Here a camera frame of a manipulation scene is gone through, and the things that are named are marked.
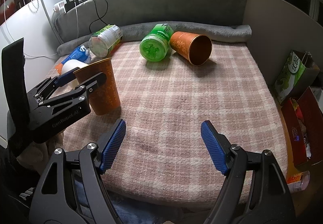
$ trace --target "blue plastic package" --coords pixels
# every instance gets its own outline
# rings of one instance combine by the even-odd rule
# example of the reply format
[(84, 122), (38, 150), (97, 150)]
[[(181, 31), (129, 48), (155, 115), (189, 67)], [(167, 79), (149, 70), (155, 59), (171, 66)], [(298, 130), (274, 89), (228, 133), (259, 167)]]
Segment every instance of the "blue plastic package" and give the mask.
[(76, 59), (83, 63), (89, 64), (91, 61), (90, 51), (87, 50), (84, 45), (80, 45), (79, 47), (75, 48), (75, 50), (71, 52), (71, 54), (67, 58), (65, 58), (61, 63), (55, 66), (55, 69), (59, 74), (62, 73), (63, 65), (71, 59)]

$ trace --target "checkered tablecloth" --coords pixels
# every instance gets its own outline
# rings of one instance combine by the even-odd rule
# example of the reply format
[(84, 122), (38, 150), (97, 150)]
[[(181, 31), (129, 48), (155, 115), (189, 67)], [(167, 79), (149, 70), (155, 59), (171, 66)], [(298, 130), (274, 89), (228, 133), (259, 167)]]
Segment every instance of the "checkered tablecloth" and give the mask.
[[(127, 42), (114, 52), (112, 65), (121, 108), (103, 116), (91, 112), (68, 127), (64, 137), (65, 150), (80, 149), (108, 131), (117, 118), (126, 121), (125, 139), (103, 176), (109, 190), (156, 204), (210, 207), (224, 177), (201, 138), (204, 120), (247, 151), (272, 150), (286, 173), (283, 126), (244, 43), (213, 41), (210, 59), (196, 67), (175, 51), (161, 62), (147, 62), (139, 42)], [(57, 75), (56, 70), (49, 75)], [(69, 90), (65, 86), (56, 94)], [(250, 182), (249, 173), (242, 200)]]

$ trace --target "gray backrest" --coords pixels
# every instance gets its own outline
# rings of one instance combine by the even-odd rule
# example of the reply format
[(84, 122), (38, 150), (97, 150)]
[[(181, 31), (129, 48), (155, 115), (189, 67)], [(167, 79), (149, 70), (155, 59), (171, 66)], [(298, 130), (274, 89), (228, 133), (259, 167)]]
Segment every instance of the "gray backrest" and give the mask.
[[(104, 0), (95, 0), (99, 16), (106, 11)], [(107, 0), (109, 9), (103, 20), (107, 24), (125, 26), (156, 21), (184, 21), (219, 26), (241, 25), (247, 0)], [(93, 0), (77, 6), (79, 37), (90, 34), (89, 25), (97, 14)], [(54, 26), (64, 42), (77, 37), (75, 9), (58, 17)], [(96, 21), (91, 31), (98, 31), (105, 24)]]

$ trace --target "blue fabric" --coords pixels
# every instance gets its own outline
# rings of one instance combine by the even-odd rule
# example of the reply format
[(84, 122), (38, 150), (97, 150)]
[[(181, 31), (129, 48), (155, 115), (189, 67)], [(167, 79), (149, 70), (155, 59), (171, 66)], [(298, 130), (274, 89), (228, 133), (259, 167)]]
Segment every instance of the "blue fabric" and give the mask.
[[(75, 174), (75, 184), (82, 212), (92, 218), (79, 174)], [(110, 191), (108, 191), (108, 194), (123, 224), (162, 224), (167, 220), (176, 222), (183, 218), (181, 208), (137, 201)]]

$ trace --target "black cable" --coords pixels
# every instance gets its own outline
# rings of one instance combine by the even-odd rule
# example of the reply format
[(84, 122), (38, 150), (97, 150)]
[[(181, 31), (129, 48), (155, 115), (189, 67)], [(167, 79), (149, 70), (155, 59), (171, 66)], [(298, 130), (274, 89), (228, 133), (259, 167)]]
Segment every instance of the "black cable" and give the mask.
[(106, 16), (106, 14), (107, 14), (107, 12), (108, 12), (108, 8), (109, 8), (109, 3), (108, 3), (108, 1), (107, 0), (105, 0), (105, 2), (107, 3), (107, 9), (106, 9), (106, 11), (105, 11), (105, 13), (104, 13), (104, 15), (102, 16), (102, 17), (100, 17), (99, 16), (99, 13), (98, 13), (98, 8), (97, 8), (97, 6), (96, 6), (96, 2), (95, 2), (95, 0), (93, 0), (93, 2), (94, 2), (94, 5), (95, 5), (95, 11), (96, 11), (96, 15), (98, 16), (98, 19), (96, 19), (96, 20), (94, 20), (92, 23), (90, 23), (90, 25), (89, 25), (89, 27), (88, 27), (88, 29), (90, 30), (90, 34), (92, 33), (92, 31), (91, 31), (91, 25), (94, 23), (94, 22), (96, 22), (96, 21), (101, 21), (101, 22), (103, 22), (106, 26), (108, 25), (105, 21), (103, 21), (102, 20), (102, 18), (103, 17), (105, 17)]

